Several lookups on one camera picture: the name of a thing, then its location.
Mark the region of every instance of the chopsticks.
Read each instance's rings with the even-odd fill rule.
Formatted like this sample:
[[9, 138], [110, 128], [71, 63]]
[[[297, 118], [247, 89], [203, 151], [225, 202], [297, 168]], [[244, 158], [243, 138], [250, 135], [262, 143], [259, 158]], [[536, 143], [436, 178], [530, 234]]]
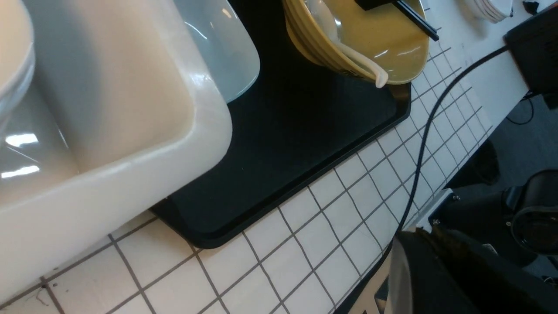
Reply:
[[434, 41], [440, 40], [436, 30], [432, 25], [428, 24], [422, 16], [420, 16], [413, 8], [411, 8], [405, 1], [398, 0], [393, 1], [393, 5], [399, 9], [409, 20], [413, 21], [416, 26], [418, 26], [428, 37], [432, 38]]

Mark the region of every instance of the white countertop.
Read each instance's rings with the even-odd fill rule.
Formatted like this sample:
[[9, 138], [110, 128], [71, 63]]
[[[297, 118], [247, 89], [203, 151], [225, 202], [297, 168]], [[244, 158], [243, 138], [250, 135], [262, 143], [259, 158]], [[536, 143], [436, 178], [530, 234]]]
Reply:
[[[189, 245], [145, 212], [16, 293], [0, 306], [3, 313], [333, 312], [375, 264], [402, 217], [437, 95], [523, 18], [516, 9], [513, 21], [475, 37], [463, 30], [453, 0], [429, 2], [427, 15], [442, 27], [441, 40], [431, 42], [432, 58], [413, 82], [411, 116], [395, 129], [218, 249]], [[508, 55], [451, 91], [429, 134], [410, 223], [526, 88]]]

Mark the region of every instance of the tiled countertop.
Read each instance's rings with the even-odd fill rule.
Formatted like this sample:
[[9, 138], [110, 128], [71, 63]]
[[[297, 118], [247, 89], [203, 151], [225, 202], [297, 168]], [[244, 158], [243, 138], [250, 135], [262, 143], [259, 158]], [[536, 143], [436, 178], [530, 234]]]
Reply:
[[[435, 25], [434, 12], [427, 11]], [[462, 62], [441, 40], [413, 82], [411, 116], [226, 245], [192, 247], [145, 212], [45, 274], [4, 314], [325, 314], [388, 245], [412, 186], [428, 112]], [[409, 221], [492, 131], [465, 79], [427, 140]]]

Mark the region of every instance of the black cable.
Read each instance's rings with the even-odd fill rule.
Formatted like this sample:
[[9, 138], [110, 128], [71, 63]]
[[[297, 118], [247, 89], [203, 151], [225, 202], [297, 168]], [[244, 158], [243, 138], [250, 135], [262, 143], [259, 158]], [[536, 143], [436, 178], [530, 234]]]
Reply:
[[531, 120], [533, 120], [533, 117], [535, 116], [535, 108], [533, 106], [533, 102], [529, 99], [529, 104], [531, 105], [531, 117], [529, 118], [529, 120], [525, 121], [525, 122], [516, 122], [512, 119], [510, 119], [509, 117], [506, 117], [506, 120], [508, 120], [509, 122], [515, 124], [515, 125], [526, 125], [527, 123], [531, 122]]
[[[417, 186], [419, 184], [420, 169], [422, 168], [422, 160], [424, 158], [424, 149], [426, 147], [426, 138], [428, 137], [428, 132], [430, 131], [430, 126], [432, 125], [432, 122], [434, 120], [434, 115], [436, 114], [436, 111], [438, 110], [438, 108], [441, 106], [442, 101], [448, 95], [450, 90], [452, 90], [453, 87], [461, 79], [463, 79], [467, 74], [469, 74], [471, 71], [478, 68], [479, 66], [483, 65], [484, 63], [486, 63], [490, 59], [493, 59], [494, 57], [496, 57], [500, 54], [503, 54], [508, 50], [509, 50], [509, 46], [506, 45], [506, 46], [490, 53], [489, 55], [487, 55], [485, 57], [482, 57], [477, 62], [473, 63], [471, 66], [466, 68], [463, 72], [461, 72], [461, 74], [459, 74], [453, 81], [451, 81], [451, 83], [446, 87], [446, 89], [444, 90], [444, 92], [442, 93], [440, 98], [436, 101], [436, 104], [434, 105], [434, 108], [430, 112], [428, 120], [426, 121], [426, 126], [425, 126], [425, 129], [424, 129], [424, 136], [422, 137], [422, 143], [420, 144], [420, 151], [418, 153], [417, 168], [415, 170], [415, 178], [413, 180], [413, 187], [411, 189], [411, 195], [409, 196], [409, 201], [407, 202], [407, 207], [405, 208], [405, 213], [403, 214], [403, 217], [401, 218], [401, 222], [397, 226], [396, 233], [403, 230], [403, 226], [405, 224], [405, 221], [407, 220], [407, 216], [409, 215], [409, 212], [411, 210], [411, 206], [413, 204], [413, 201], [415, 200], [415, 194], [416, 194], [416, 191], [417, 191]], [[358, 296], [360, 296], [360, 294], [362, 293], [362, 290], [364, 290], [364, 287], [366, 287], [366, 285], [368, 284], [370, 279], [372, 279], [372, 277], [376, 274], [376, 272], [378, 272], [378, 269], [386, 261], [386, 258], [389, 255], [389, 252], [391, 251], [392, 244], [393, 244], [393, 238], [392, 238], [392, 241], [387, 246], [384, 253], [382, 254], [382, 257], [376, 262], [376, 264], [368, 272], [368, 274], [365, 277], [362, 278], [360, 283], [353, 289], [353, 291], [349, 295], [349, 296], [356, 296], [356, 297], [353, 297], [353, 298], [348, 297], [341, 304], [341, 306], [339, 306], [339, 308], [337, 310], [335, 310], [334, 314], [345, 314], [345, 313], [348, 313], [350, 311], [350, 309], [353, 307], [354, 303], [356, 302]]]

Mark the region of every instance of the black tray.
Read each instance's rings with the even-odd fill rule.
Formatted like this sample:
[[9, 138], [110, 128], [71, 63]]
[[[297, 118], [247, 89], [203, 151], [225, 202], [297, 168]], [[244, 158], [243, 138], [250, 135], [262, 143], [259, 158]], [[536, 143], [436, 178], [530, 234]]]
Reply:
[[258, 49], [259, 77], [229, 104], [223, 160], [152, 208], [200, 248], [232, 239], [410, 112], [410, 84], [377, 89], [307, 61], [280, 0], [229, 2]]

